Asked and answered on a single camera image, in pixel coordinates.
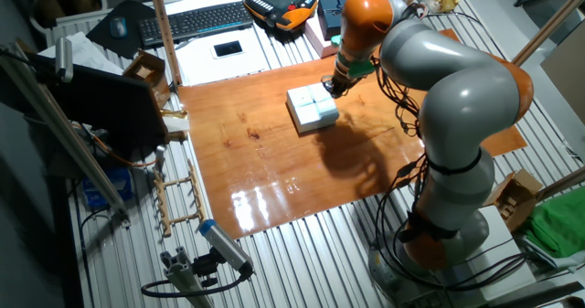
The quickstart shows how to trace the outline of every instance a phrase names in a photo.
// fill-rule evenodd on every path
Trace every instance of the white box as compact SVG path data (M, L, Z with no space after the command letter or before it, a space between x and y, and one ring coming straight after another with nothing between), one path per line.
M299 133L333 125L339 118L335 101L322 83L288 90L286 105Z
M313 16L306 21L304 34L309 39L309 42L311 42L311 45L313 45L314 50L317 51L319 57L325 58L337 53L339 47L334 46L330 40L325 40L321 26L319 25L318 16Z

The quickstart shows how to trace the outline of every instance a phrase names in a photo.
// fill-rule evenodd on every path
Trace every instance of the black monitor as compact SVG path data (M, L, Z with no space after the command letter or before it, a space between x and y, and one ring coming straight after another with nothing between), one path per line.
M27 57L55 69L53 58ZM167 143L167 129L148 83L74 65L71 82L48 84L48 89L68 119L107 130L109 144L125 153Z

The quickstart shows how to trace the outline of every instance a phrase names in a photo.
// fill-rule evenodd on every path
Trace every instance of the computer mouse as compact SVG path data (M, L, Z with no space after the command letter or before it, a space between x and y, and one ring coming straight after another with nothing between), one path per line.
M126 29L126 19L121 16L116 16L110 20L110 34L114 38L124 38L128 35L128 29Z

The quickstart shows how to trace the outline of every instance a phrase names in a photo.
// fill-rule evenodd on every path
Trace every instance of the keyboard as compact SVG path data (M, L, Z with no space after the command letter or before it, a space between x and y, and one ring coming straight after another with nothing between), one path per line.
M168 21L175 43L191 37L209 36L252 26L252 17L243 2L213 5L170 15ZM161 29L155 17L139 21L138 26L145 48L163 45Z

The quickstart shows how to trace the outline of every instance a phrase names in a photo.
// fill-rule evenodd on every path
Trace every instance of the cardboard box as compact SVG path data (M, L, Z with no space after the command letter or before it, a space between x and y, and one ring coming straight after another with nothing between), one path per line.
M537 205L536 194L542 187L527 170L509 174L485 200L484 207L494 205L510 232L516 231Z
M304 34L309 39L309 42L311 42L311 45L319 57L325 58L333 56L335 53L337 53L339 47L333 45L330 40L325 40L323 33L321 32L319 19L316 16L306 21L304 26Z
M319 0L319 24L326 41L341 34L341 10L346 0Z
M158 108L163 108L171 98L165 76L165 61L161 58L138 50L138 57L132 61L122 76L149 83Z

